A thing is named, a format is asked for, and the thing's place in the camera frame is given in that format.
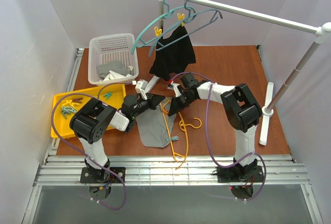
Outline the yellow hanger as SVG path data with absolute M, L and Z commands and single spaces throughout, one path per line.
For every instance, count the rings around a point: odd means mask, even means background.
M 168 103 L 167 106 L 170 105 L 171 100 L 169 98 L 167 98 L 165 101 L 166 101 L 165 103 Z M 165 124 L 165 128 L 166 128 L 168 138 L 172 137 L 171 132 L 170 132 L 170 128 L 169 128 L 169 124 L 168 124 L 168 121 L 167 121 L 167 118 L 166 118 L 166 114 L 163 113 L 162 111 L 161 111 L 161 113 L 162 113 L 162 117 L 163 117 L 163 120 L 164 120 L 164 124 Z M 186 150 L 185 150 L 184 155 L 182 155 L 180 153 L 177 153 L 174 150 L 173 141 L 170 142 L 170 148 L 171 148 L 173 159 L 174 159 L 175 162 L 178 163 L 178 166 L 175 168 L 175 170 L 178 170 L 179 168 L 181 168 L 183 166 L 183 164 L 186 162 L 187 157 L 188 157 L 188 153 L 189 153 L 189 136 L 188 136 L 187 128 L 191 127 L 193 129 L 200 129 L 202 127 L 202 121 L 201 121 L 200 118 L 198 118 L 198 117 L 193 118 L 193 120 L 199 122 L 199 124 L 197 126 L 195 126 L 191 123 L 185 123 L 184 118 L 181 115 L 181 113 L 178 112 L 178 114 L 179 114 L 179 118 L 180 118 L 180 121 L 179 121 L 179 124 L 178 124 L 179 128 L 185 134 Z

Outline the black underwear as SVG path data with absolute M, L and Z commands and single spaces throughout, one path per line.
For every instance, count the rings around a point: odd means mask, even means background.
M 194 49 L 189 36 L 186 36 L 176 43 L 156 51 L 149 73 L 168 81 L 171 73 L 184 72 L 189 64 L 195 63 Z

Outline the orange clothespin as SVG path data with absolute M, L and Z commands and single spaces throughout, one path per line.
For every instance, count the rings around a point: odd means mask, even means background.
M 161 111 L 165 114 L 168 114 L 168 110 L 166 109 L 166 106 L 167 106 L 168 103 L 165 103 L 165 104 L 160 104 L 160 108 L 161 108 Z

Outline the teal hanger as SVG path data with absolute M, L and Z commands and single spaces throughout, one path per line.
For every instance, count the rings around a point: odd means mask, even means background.
M 193 7 L 187 5 L 187 2 L 189 0 L 185 0 L 185 3 L 183 6 L 179 6 L 174 9 L 170 9 L 170 5 L 166 2 L 166 0 L 158 0 L 158 1 L 159 1 L 160 16 L 157 17 L 155 20 L 153 20 L 138 35 L 137 39 L 135 40 L 135 42 L 133 43 L 133 46 L 132 46 L 132 50 L 131 50 L 132 54 L 136 48 L 144 47 L 147 44 L 153 43 L 154 41 L 156 43 L 158 43 L 159 40 L 163 37 L 163 35 L 167 32 L 164 30 L 164 27 L 163 27 L 164 20 L 171 18 L 174 15 L 175 11 L 184 8 L 187 10 L 187 15 L 185 15 L 184 13 L 183 14 L 178 13 L 177 14 L 178 22 L 174 25 L 174 27 L 171 27 L 170 30 L 177 28 L 178 26 L 184 26 L 185 24 L 193 21 L 196 17 L 196 15 L 195 15 L 196 10 Z M 151 27 L 154 28 L 155 38 L 153 38 L 149 41 L 144 41 L 142 39 L 142 36 Z

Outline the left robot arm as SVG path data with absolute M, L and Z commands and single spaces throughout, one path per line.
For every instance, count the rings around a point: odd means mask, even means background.
M 83 145 L 87 154 L 85 164 L 89 175 L 98 182 L 104 182 L 109 178 L 110 167 L 102 137 L 107 128 L 113 127 L 122 132 L 132 129 L 137 116 L 147 110 L 156 110 L 156 107 L 165 100 L 165 97 L 157 94 L 146 94 L 146 99 L 141 94 L 127 95 L 120 109 L 92 98 L 70 120 L 69 127 Z

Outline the white clothes rack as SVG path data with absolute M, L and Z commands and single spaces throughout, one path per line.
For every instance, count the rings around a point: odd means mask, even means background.
M 183 9 L 187 10 L 190 13 L 190 16 L 187 18 L 188 20 L 192 20 L 197 15 L 198 12 L 194 12 L 192 7 L 187 5 L 188 2 L 192 2 L 198 5 L 205 6 L 205 12 L 213 12 L 213 17 L 211 18 L 211 22 L 215 22 L 218 15 L 221 11 L 230 12 L 233 14 L 237 14 L 240 16 L 245 16 L 248 18 L 268 22 L 271 24 L 276 24 L 279 26 L 288 27 L 291 29 L 303 31 L 306 33 L 311 33 L 315 35 L 315 40 L 307 50 L 307 52 L 303 55 L 302 59 L 299 61 L 297 66 L 293 69 L 291 74 L 288 76 L 287 80 L 283 83 L 282 87 L 278 90 L 277 93 L 274 93 L 274 85 L 271 82 L 267 82 L 263 79 L 260 83 L 253 87 L 254 92 L 258 95 L 258 102 L 260 102 L 263 98 L 265 99 L 264 105 L 262 108 L 262 123 L 260 130 L 260 139 L 259 143 L 261 145 L 267 144 L 267 137 L 269 131 L 269 123 L 270 118 L 276 114 L 274 110 L 276 103 L 279 99 L 284 95 L 287 91 L 291 83 L 297 77 L 299 72 L 308 62 L 308 60 L 313 56 L 316 52 L 317 48 L 330 36 L 330 23 L 327 22 L 320 27 L 314 27 L 307 24 L 298 23 L 295 21 L 286 20 L 284 18 L 273 17 L 267 14 L 259 13 L 252 10 L 247 10 L 223 3 L 218 3 L 216 1 L 211 0 L 183 0 L 184 5 Z M 164 18 L 172 13 L 174 13 L 177 9 L 169 9 L 169 11 L 165 11 L 164 8 L 167 6 L 165 0 L 158 0 L 160 16 L 157 18 L 157 22 L 160 24 L 163 23 Z M 236 76 L 236 82 L 239 82 L 241 79 L 246 79 L 250 84 L 257 82 L 258 77 L 262 74 L 262 66 L 256 66 L 256 62 L 258 61 L 257 55 L 258 51 L 253 46 L 238 46 L 238 47 L 225 47 L 224 52 L 220 51 L 220 48 L 217 47 L 207 47 L 204 51 L 206 55 L 202 53 L 198 54 L 199 58 L 210 58 L 211 59 L 211 73 L 212 75 L 216 74 L 216 69 L 223 66 L 225 69 L 229 69 L 227 75 L 232 74 Z

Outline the dark grey cloth in basket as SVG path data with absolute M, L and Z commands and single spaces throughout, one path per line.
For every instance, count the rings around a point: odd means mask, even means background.
M 129 72 L 128 68 L 126 68 L 121 61 L 110 61 L 97 66 L 98 76 L 100 73 L 109 72 L 110 70 L 121 74 L 127 74 Z

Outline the grey-blue hanger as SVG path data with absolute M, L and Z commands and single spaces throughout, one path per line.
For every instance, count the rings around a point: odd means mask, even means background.
M 183 15 L 181 15 L 178 12 L 177 13 L 178 14 L 178 16 L 177 16 L 178 21 L 175 24 L 173 24 L 172 26 L 170 26 L 167 29 L 165 29 L 165 30 L 164 29 L 161 29 L 161 31 L 160 31 L 159 29 L 156 29 L 156 38 L 151 39 L 149 42 L 145 43 L 145 42 L 143 42 L 140 39 L 140 41 L 142 43 L 144 43 L 144 44 L 151 44 L 151 48 L 149 50 L 148 56 L 151 56 L 153 51 L 156 51 L 156 52 L 157 51 L 161 51 L 164 48 L 167 48 L 168 46 L 171 46 L 171 45 L 175 44 L 176 42 L 178 42 L 178 41 L 180 41 L 180 40 L 182 40 L 182 39 L 184 39 L 186 37 L 189 37 L 189 35 L 191 35 L 191 34 L 197 32 L 197 31 L 199 31 L 199 30 L 201 30 L 201 29 L 203 29 L 203 28 L 205 28 L 205 27 L 213 24 L 218 19 L 223 19 L 222 13 L 217 8 L 209 8 L 209 9 L 205 9 L 205 10 L 202 10 L 202 11 L 196 11 L 192 6 L 189 6 L 188 5 L 188 2 L 189 1 L 190 0 L 185 0 L 184 1 L 184 4 L 182 6 L 179 6 L 177 8 L 173 8 L 173 9 L 169 9 L 169 7 L 170 7 L 169 4 L 166 2 L 166 0 L 163 0 L 163 4 L 168 8 L 168 10 L 167 10 L 166 13 L 163 13 L 160 16 L 160 18 L 158 18 L 158 20 L 169 19 L 170 17 L 172 17 L 174 15 L 175 11 L 177 11 L 179 9 L 186 10 L 187 11 L 187 14 L 184 14 L 184 16 L 183 16 Z M 187 33 L 187 34 L 182 35 L 179 38 L 175 38 L 174 41 L 171 41 L 168 44 L 162 44 L 161 43 L 161 40 L 163 39 L 163 37 L 165 36 L 165 34 L 169 33 L 172 30 L 177 29 L 180 26 L 183 27 L 185 24 L 188 24 L 188 23 L 194 21 L 195 18 L 198 15 L 203 14 L 203 13 L 206 13 L 206 12 L 212 12 L 213 13 L 213 15 L 211 16 L 210 20 L 206 24 L 204 24 L 204 25 L 196 28 L 195 30 L 191 31 L 190 33 Z

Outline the yellow clothespin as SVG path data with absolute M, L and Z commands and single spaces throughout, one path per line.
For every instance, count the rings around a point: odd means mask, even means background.
M 184 23 L 184 19 L 185 19 L 185 14 L 181 14 L 181 13 L 178 13 L 177 14 L 177 18 L 178 20 L 180 21 L 180 24 L 181 24 L 181 27 L 184 27 L 185 23 Z
M 162 34 L 162 32 L 163 32 L 163 30 L 161 28 L 155 26 L 154 27 L 154 32 L 155 32 L 156 37 L 160 37 L 161 34 Z

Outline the teal clothespin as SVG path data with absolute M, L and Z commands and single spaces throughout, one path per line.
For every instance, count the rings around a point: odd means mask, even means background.
M 112 96 L 112 92 L 106 93 L 103 97 L 109 99 Z
M 73 100 L 63 100 L 61 105 L 61 114 L 64 118 L 67 118 L 69 114 L 75 114 L 77 112 L 76 106 L 79 103 L 74 102 Z

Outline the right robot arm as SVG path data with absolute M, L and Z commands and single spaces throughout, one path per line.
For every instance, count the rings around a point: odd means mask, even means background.
M 191 72 L 180 73 L 181 84 L 169 81 L 168 88 L 175 92 L 168 116 L 190 106 L 198 99 L 207 100 L 206 113 L 211 101 L 223 105 L 227 119 L 235 130 L 236 148 L 233 164 L 219 165 L 239 175 L 252 172 L 257 167 L 255 132 L 262 109 L 247 84 L 226 86 L 209 80 L 198 81 Z

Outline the yellow tray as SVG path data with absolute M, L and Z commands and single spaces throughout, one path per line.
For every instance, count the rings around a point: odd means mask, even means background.
M 112 92 L 112 96 L 109 99 L 105 99 L 103 96 L 106 93 Z M 126 90 L 124 84 L 114 84 L 107 86 L 106 88 L 99 87 L 91 87 L 85 88 L 77 91 L 72 91 L 68 93 L 57 94 L 53 97 L 53 106 L 56 103 L 59 105 L 56 107 L 54 113 L 54 124 L 57 132 L 63 138 L 71 138 L 74 137 L 75 134 L 72 129 L 69 127 L 70 120 L 74 116 L 74 114 L 67 115 L 67 118 L 64 118 L 61 114 L 61 105 L 63 100 L 73 100 L 75 98 L 83 98 L 82 103 L 76 106 L 77 112 L 91 99 L 89 96 L 93 96 L 95 98 L 99 98 L 104 103 L 119 109 L 122 106 L 124 101 L 124 97 L 126 96 Z

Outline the light blue clothespin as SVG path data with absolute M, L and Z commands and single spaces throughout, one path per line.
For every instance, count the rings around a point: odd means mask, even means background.
M 178 136 L 173 136 L 173 137 L 169 137 L 167 138 L 167 141 L 168 142 L 171 142 L 171 141 L 178 141 L 179 140 L 179 137 Z

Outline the yellow clothespin right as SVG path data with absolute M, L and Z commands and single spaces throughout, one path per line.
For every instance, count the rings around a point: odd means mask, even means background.
M 177 18 L 178 20 L 180 21 L 180 24 L 181 24 L 181 27 L 184 27 L 185 23 L 184 23 L 184 19 L 185 19 L 185 14 L 181 14 L 181 13 L 178 13 L 177 14 Z

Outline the grey underwear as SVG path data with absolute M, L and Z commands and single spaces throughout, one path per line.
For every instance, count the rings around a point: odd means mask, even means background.
M 165 116 L 172 132 L 176 115 Z M 164 148 L 170 144 L 167 141 L 168 135 L 159 105 L 156 110 L 149 109 L 139 115 L 136 122 L 141 142 L 145 147 Z

